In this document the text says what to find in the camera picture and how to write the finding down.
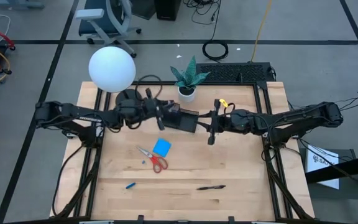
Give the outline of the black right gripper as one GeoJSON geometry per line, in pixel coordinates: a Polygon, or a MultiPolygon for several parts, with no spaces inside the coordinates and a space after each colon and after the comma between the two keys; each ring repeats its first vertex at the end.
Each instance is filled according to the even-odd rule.
{"type": "Polygon", "coordinates": [[[214,110],[198,115],[199,118],[211,118],[210,125],[199,121],[197,122],[198,125],[204,127],[209,132],[208,145],[213,145],[215,143],[216,133],[223,133],[225,131],[231,133],[240,133],[239,130],[234,128],[234,124],[231,121],[231,118],[227,117],[226,113],[219,114],[220,106],[221,102],[218,99],[215,99],[214,110]]]}

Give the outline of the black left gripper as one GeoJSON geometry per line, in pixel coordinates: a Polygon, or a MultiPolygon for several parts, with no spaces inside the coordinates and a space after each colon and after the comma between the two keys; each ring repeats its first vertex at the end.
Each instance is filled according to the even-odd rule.
{"type": "Polygon", "coordinates": [[[156,118],[159,130],[163,131],[165,129],[162,121],[163,113],[167,112],[168,115],[180,115],[180,104],[173,100],[159,100],[153,97],[150,88],[146,88],[145,93],[146,98],[144,98],[142,102],[141,121],[156,118]]]}

